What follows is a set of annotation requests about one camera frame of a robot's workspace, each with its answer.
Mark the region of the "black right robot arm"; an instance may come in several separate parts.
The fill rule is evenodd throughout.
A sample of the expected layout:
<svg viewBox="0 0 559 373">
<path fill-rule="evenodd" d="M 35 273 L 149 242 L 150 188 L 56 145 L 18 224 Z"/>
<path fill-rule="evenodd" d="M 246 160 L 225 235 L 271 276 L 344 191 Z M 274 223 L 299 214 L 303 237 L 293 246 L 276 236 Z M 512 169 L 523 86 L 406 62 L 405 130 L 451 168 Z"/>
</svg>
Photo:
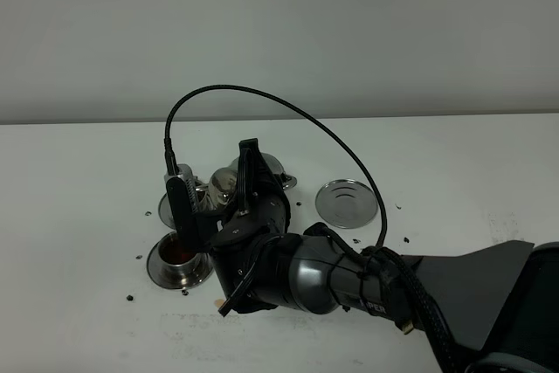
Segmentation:
<svg viewBox="0 0 559 373">
<path fill-rule="evenodd" d="M 357 252 L 322 223 L 288 230 L 290 204 L 256 140 L 239 145 L 237 185 L 220 217 L 199 210 L 191 171 L 172 149 L 165 162 L 176 233 L 209 255 L 221 315 L 354 308 L 425 332 L 444 372 L 557 371 L 557 244 L 511 240 L 454 257 Z"/>
</svg>

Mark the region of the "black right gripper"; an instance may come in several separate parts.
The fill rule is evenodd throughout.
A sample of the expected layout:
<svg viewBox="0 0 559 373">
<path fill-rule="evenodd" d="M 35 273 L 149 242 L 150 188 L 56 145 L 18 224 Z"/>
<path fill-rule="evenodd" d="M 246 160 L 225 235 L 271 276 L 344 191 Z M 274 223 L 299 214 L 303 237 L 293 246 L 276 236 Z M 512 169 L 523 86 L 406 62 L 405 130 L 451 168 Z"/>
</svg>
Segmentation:
<svg viewBox="0 0 559 373">
<path fill-rule="evenodd" d="M 164 157 L 167 173 L 176 173 L 178 163 L 169 138 L 164 140 Z M 277 197 L 287 210 L 290 209 L 279 178 L 269 169 L 259 150 L 258 140 L 243 140 L 239 143 L 237 183 L 231 201 L 222 211 L 199 209 L 195 214 L 173 216 L 176 234 L 191 251 L 204 252 L 217 234 L 219 219 L 225 222 L 235 216 L 254 219 L 259 215 L 259 205 L 269 196 Z"/>
</svg>

